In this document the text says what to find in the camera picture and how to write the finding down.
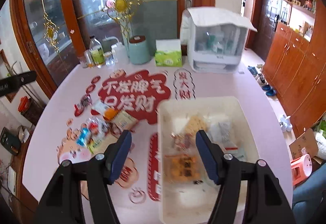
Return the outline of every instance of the blue gripper pad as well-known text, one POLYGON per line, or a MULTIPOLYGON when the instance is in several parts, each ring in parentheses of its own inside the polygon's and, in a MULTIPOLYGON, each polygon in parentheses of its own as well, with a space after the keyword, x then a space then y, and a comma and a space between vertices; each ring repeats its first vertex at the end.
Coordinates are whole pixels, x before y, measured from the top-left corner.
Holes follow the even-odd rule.
POLYGON ((119 178, 122 167, 129 153, 131 147, 130 131, 124 130, 115 144, 117 147, 120 146, 120 148, 111 163, 111 174, 109 180, 112 183, 119 178))
POLYGON ((218 183, 218 174, 217 174, 217 163, 214 160, 214 157, 209 148, 209 144, 213 145, 206 133, 203 130, 200 130, 196 133, 196 146, 199 151, 200 157, 205 166, 207 175, 209 179, 214 181, 215 184, 218 183))

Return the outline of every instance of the teal canister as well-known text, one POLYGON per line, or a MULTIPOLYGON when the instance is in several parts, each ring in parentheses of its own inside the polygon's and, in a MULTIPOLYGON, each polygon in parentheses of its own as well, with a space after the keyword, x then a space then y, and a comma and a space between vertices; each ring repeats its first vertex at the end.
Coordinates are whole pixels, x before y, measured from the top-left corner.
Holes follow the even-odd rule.
POLYGON ((144 35, 133 36, 129 39, 129 59, 134 65, 145 64, 151 60, 146 37, 144 35))

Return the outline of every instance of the plastic storage box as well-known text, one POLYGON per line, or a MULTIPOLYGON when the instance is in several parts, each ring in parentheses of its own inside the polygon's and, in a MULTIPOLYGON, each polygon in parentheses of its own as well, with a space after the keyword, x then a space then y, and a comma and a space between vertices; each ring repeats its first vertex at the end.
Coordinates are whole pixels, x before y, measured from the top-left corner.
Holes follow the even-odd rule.
MULTIPOLYGON (((257 147, 247 119, 235 97, 211 97, 196 100, 169 100, 159 104, 158 131, 161 162, 160 220, 164 224, 197 224, 207 222, 217 199, 219 187, 203 176, 203 183, 176 183, 168 179, 166 171, 173 138, 171 133, 180 133, 192 115, 199 114, 210 123, 229 120, 232 123, 230 138, 242 147, 248 162, 259 159, 257 147)), ((247 182, 242 181, 237 212, 245 207, 247 182)))
POLYGON ((214 7, 189 8, 187 54, 196 72, 227 73, 236 70, 241 60, 248 30, 257 31, 240 14, 214 7))

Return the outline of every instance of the pink stool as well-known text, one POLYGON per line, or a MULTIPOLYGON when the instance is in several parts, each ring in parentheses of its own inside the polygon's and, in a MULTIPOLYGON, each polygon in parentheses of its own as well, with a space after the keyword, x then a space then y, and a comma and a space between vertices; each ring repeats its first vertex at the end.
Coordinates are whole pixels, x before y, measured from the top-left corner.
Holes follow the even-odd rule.
POLYGON ((292 181, 296 185, 307 179, 312 172, 312 163, 309 154, 305 154, 291 161, 292 181))

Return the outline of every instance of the plastic bottle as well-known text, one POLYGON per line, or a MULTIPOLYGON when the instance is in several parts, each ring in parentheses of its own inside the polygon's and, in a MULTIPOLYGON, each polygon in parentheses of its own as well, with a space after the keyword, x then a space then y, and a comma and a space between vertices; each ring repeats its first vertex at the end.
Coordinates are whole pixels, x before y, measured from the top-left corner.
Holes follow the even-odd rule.
POLYGON ((129 58, 127 54, 127 50, 122 42, 117 42, 111 46, 113 58, 115 59, 115 63, 120 64, 128 64, 129 58))
POLYGON ((91 51, 95 65, 100 68, 104 65, 104 52, 101 43, 95 39, 95 36, 92 35, 89 37, 91 42, 89 44, 89 50, 91 51))

